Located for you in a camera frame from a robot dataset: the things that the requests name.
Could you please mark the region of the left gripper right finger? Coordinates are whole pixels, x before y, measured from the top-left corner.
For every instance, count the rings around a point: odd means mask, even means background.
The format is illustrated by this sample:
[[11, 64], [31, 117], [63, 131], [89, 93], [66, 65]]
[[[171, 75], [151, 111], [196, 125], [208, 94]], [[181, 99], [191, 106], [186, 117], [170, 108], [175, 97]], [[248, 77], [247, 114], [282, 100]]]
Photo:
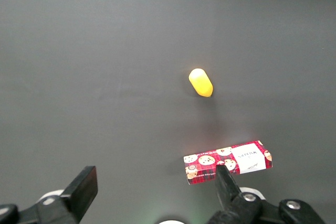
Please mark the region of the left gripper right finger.
[[209, 224], [252, 224], [261, 215], [261, 199], [251, 192], [242, 192], [225, 165], [216, 166], [215, 186], [222, 210], [214, 213]]

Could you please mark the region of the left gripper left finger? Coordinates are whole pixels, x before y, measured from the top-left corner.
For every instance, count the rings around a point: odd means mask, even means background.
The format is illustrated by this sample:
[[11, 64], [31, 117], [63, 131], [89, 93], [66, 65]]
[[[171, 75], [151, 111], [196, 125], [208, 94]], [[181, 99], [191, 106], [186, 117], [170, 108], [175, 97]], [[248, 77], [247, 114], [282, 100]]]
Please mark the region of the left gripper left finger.
[[79, 223], [97, 193], [97, 169], [86, 166], [60, 195], [48, 195], [37, 203], [37, 222]]

